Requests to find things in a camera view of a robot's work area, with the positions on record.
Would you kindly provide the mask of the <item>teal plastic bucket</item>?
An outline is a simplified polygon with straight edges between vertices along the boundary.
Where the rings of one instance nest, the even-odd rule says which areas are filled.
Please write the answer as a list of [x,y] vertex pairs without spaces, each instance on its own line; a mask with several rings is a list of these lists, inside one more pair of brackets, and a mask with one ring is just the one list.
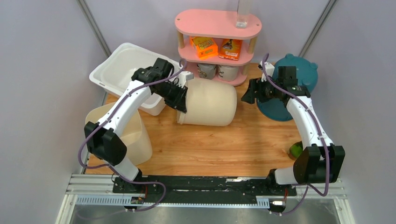
[[287,111],[286,105],[292,97],[285,91],[296,97],[311,96],[311,92],[318,82],[318,65],[305,58],[287,54],[275,63],[272,77],[267,81],[283,92],[283,97],[271,99],[268,102],[259,102],[257,106],[262,114],[275,121],[292,120],[292,115]]

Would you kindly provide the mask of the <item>beige round bucket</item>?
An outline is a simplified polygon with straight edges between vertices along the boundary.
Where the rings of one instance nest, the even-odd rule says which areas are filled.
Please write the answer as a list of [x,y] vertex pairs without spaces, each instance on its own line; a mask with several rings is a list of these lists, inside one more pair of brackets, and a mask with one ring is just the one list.
[[236,89],[229,84],[194,78],[187,81],[187,112],[177,112],[179,124],[227,126],[235,117]]

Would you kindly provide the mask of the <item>beige square waste bin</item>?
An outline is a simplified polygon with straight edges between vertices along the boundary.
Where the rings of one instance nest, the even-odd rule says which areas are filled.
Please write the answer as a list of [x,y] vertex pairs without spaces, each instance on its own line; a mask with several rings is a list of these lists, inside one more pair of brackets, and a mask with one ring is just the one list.
[[[100,106],[90,111],[85,122],[97,122],[113,107],[114,103]],[[128,121],[120,139],[127,146],[127,158],[135,165],[138,166],[148,161],[152,156],[152,146],[149,134],[137,111]]]

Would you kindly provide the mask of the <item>white square plastic bin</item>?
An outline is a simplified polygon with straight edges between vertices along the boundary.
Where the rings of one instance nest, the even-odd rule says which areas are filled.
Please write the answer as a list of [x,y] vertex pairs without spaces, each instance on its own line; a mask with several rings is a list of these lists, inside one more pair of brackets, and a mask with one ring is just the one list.
[[131,77],[139,68],[154,65],[158,59],[174,65],[175,72],[181,67],[179,62],[131,43],[121,44],[102,64],[89,75],[91,82],[102,87],[107,93],[120,97],[131,82]]

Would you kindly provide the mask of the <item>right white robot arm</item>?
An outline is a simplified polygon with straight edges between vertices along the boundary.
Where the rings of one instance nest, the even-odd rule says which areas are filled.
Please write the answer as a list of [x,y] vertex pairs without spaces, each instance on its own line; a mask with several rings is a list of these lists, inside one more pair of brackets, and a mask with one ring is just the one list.
[[298,85],[295,66],[281,66],[278,77],[268,75],[273,66],[260,64],[261,78],[250,79],[246,93],[241,100],[253,104],[278,99],[292,116],[300,134],[303,151],[289,168],[272,170],[267,181],[267,190],[278,195],[285,185],[305,185],[337,181],[345,150],[328,137],[315,114],[309,90]]

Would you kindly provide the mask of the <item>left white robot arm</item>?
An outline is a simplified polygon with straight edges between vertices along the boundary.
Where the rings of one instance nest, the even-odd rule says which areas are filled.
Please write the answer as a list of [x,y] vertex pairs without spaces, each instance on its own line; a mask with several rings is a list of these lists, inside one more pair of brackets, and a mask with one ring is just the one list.
[[81,148],[104,160],[121,179],[131,193],[138,193],[143,181],[138,177],[139,169],[127,158],[127,146],[121,140],[128,121],[138,108],[153,94],[161,96],[165,104],[182,113],[187,112],[186,83],[194,78],[186,70],[187,61],[182,59],[178,68],[168,60],[158,58],[152,66],[138,68],[118,101],[98,121],[88,121],[84,126],[85,140]]

